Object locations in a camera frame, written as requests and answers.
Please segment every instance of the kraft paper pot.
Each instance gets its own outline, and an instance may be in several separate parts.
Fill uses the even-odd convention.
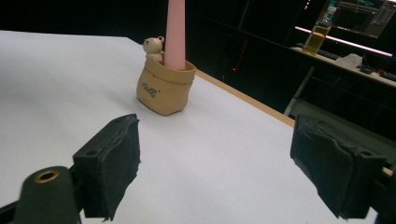
[[[186,68],[177,71],[146,59],[137,82],[139,101],[154,112],[168,116],[186,107],[196,67],[186,61]]]

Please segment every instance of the computer monitor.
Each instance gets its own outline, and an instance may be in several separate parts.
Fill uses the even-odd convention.
[[[307,0],[296,30],[310,33],[329,1]],[[385,57],[396,56],[396,0],[338,0],[328,41]]]

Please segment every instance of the yellow liquid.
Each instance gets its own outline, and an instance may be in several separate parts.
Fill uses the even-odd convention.
[[[303,52],[316,55],[324,39],[326,38],[326,35],[329,33],[330,28],[330,26],[322,27],[316,25],[313,29],[313,32],[311,32],[311,35],[309,35],[308,39],[305,42]]]

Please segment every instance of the paper bag planter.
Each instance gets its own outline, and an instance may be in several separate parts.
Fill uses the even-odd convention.
[[[137,82],[139,101],[154,112],[168,116],[186,107],[196,68],[186,61],[186,68],[177,71],[147,58]]]

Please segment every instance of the white table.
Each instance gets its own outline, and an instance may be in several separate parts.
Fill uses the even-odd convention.
[[[29,174],[70,167],[108,122],[136,113],[142,163],[113,223],[374,223],[374,210],[334,217],[290,158],[292,128],[204,74],[183,111],[147,109],[135,97],[144,61],[124,37],[1,31],[0,205],[18,200]]]

